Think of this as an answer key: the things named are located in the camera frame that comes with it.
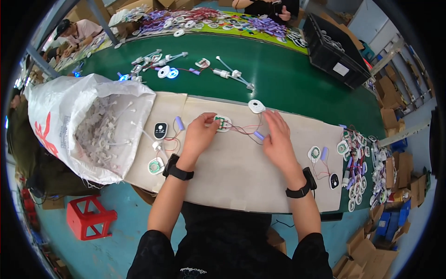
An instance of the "white plastic bag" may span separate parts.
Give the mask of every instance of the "white plastic bag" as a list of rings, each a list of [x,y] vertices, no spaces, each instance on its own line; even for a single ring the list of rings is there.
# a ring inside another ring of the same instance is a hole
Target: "white plastic bag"
[[[34,88],[27,87],[24,94],[29,122],[40,143],[75,174],[100,184],[119,182],[126,176],[156,97],[155,92],[139,82],[111,81],[97,74],[81,78],[61,76]],[[86,156],[75,133],[93,101],[112,94],[120,94],[115,96],[117,110],[124,110],[132,102],[129,109],[136,111],[123,113],[116,121],[115,140],[130,140],[131,144],[114,148],[118,157],[113,164],[117,168],[105,169],[96,167]]]

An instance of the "glowing blue ring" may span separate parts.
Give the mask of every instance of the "glowing blue ring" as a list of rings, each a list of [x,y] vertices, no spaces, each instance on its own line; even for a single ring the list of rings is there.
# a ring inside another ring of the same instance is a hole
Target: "glowing blue ring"
[[[167,75],[167,77],[168,77],[169,79],[174,79],[174,78],[177,77],[178,74],[179,74],[179,71],[178,71],[177,69],[175,69],[175,68],[170,68],[170,72],[169,72],[169,74]]]

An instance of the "black plastic crate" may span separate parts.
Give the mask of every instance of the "black plastic crate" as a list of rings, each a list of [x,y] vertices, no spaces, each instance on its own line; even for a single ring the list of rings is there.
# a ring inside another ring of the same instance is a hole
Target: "black plastic crate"
[[[326,42],[322,30],[333,41],[339,42],[345,52]],[[310,13],[303,31],[308,43],[310,63],[355,89],[371,75],[370,71],[350,37],[337,26]]]

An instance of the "person's left hand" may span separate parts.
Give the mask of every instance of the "person's left hand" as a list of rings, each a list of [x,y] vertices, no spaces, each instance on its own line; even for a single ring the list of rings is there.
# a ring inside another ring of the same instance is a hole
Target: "person's left hand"
[[[186,138],[181,157],[197,160],[201,153],[211,144],[220,125],[220,120],[214,121],[217,114],[204,112],[187,126]]]
[[[289,21],[291,19],[291,13],[286,10],[286,6],[285,5],[282,7],[282,14],[280,14],[279,17],[283,21]]]

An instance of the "red lettering on bag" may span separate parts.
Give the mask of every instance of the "red lettering on bag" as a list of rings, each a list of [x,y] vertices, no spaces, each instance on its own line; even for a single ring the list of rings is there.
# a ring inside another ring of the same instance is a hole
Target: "red lettering on bag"
[[[59,153],[59,151],[57,151],[56,146],[54,146],[54,144],[52,144],[51,142],[46,140],[46,136],[50,132],[50,119],[51,119],[51,112],[49,112],[48,116],[46,117],[45,131],[43,132],[43,134],[42,134],[42,126],[40,124],[39,124],[39,126],[37,126],[37,121],[34,122],[34,127],[36,128],[36,134],[41,139],[43,146],[48,151],[53,153],[54,156],[59,158],[57,156],[57,153]]]

